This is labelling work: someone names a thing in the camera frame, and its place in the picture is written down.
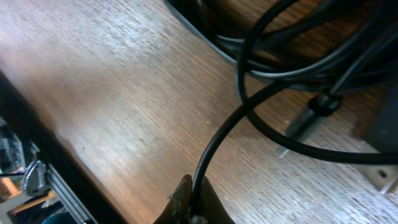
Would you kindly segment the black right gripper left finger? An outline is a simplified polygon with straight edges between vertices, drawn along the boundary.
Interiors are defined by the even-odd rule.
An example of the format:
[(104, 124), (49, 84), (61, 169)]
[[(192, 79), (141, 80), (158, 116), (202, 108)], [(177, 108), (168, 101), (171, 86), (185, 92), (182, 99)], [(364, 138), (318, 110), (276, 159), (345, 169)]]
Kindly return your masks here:
[(184, 175), (154, 224), (187, 224), (192, 194), (192, 176)]

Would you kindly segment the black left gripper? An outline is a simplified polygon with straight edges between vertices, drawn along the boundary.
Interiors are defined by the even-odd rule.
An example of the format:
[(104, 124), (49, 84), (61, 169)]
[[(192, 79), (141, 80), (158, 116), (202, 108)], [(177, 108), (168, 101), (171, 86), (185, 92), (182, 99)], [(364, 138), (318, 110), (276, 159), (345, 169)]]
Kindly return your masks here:
[(362, 136), (361, 152), (397, 153), (397, 79), (377, 87), (377, 107)]

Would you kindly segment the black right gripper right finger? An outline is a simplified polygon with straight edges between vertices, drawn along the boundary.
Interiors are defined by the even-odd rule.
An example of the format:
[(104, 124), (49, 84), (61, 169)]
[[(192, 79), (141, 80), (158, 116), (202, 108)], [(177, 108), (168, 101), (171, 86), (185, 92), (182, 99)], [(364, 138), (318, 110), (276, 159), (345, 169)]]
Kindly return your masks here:
[(207, 177), (202, 183), (200, 208), (201, 216), (209, 224), (235, 224)]

